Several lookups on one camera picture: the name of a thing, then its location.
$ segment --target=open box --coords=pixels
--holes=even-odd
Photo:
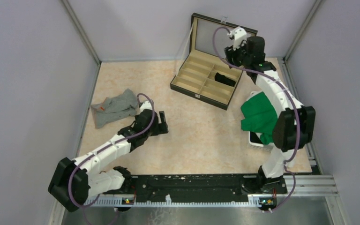
[[[214,30],[220,26],[225,26],[230,30],[239,27],[200,14],[192,14],[189,55],[173,78],[170,88],[227,110],[242,71],[235,68],[230,69],[214,52],[212,36]],[[247,32],[248,37],[257,34],[256,30],[242,28]],[[224,46],[232,45],[232,41],[227,37],[225,31],[217,33],[216,43],[221,57],[224,56]],[[235,85],[229,86],[216,81],[217,73],[233,80]]]

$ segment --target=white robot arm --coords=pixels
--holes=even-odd
[[[285,87],[274,65],[265,61],[265,42],[262,37],[247,37],[242,27],[229,31],[227,35],[234,42],[232,46],[225,48],[227,62],[224,62],[230,67],[243,66],[247,75],[270,100],[278,116],[272,134],[275,147],[258,173],[261,190],[269,192],[283,179],[284,162],[287,167],[293,167],[292,157],[295,151],[311,141],[315,109],[298,101]],[[300,126],[299,134],[296,130],[297,124]]]
[[[68,193],[69,177],[77,166],[79,170],[74,175],[71,189],[73,197],[78,204],[82,205],[88,197],[109,190],[123,190],[123,192],[127,192],[130,188],[131,175],[126,168],[119,166],[107,172],[102,172],[102,169],[118,157],[128,154],[135,148],[143,145],[149,136],[169,132],[165,113],[163,111],[159,112],[161,118],[161,123],[159,123],[158,115],[152,112],[153,107],[149,101],[142,103],[140,114],[135,116],[135,121],[130,126],[122,128],[106,143],[73,160],[68,158],[62,159],[58,163],[52,177],[48,188],[49,193],[68,211],[77,210],[78,206],[73,204]],[[152,125],[146,132],[138,136],[134,135],[145,130],[152,119]],[[85,161],[91,155],[94,155],[94,157]]]

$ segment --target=gray wall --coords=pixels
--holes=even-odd
[[[0,0],[0,225],[47,223],[96,68],[58,0]]]
[[[102,61],[173,59],[200,13],[259,30],[267,56],[284,56],[314,0],[70,0]]]
[[[314,142],[353,224],[360,224],[360,1],[324,2],[290,61]]]

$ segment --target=beige floor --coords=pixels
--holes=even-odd
[[[277,68],[276,59],[268,59]],[[165,111],[169,133],[150,137],[130,154],[108,167],[127,167],[132,174],[256,173],[268,158],[263,150],[248,148],[247,133],[240,129],[240,106],[253,90],[259,90],[242,75],[227,111],[170,89],[175,61],[103,63],[92,103],[121,94],[130,88],[154,100],[156,111]],[[100,146],[130,125],[125,118],[95,129],[89,113],[80,155]],[[298,151],[294,172],[310,172],[305,149]]]

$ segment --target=box lid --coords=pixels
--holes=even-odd
[[[193,13],[191,16],[191,33],[190,33],[190,45],[189,52],[200,51],[213,56],[217,56],[213,49],[212,37],[213,32],[218,27],[225,26],[230,30],[233,30],[240,25],[229,23],[226,18],[218,20],[208,16]],[[257,30],[250,29],[244,26],[240,26],[247,32],[247,36],[256,36]],[[217,50],[221,57],[225,58],[224,48],[231,46],[233,41],[227,36],[225,30],[218,31],[216,34]]]

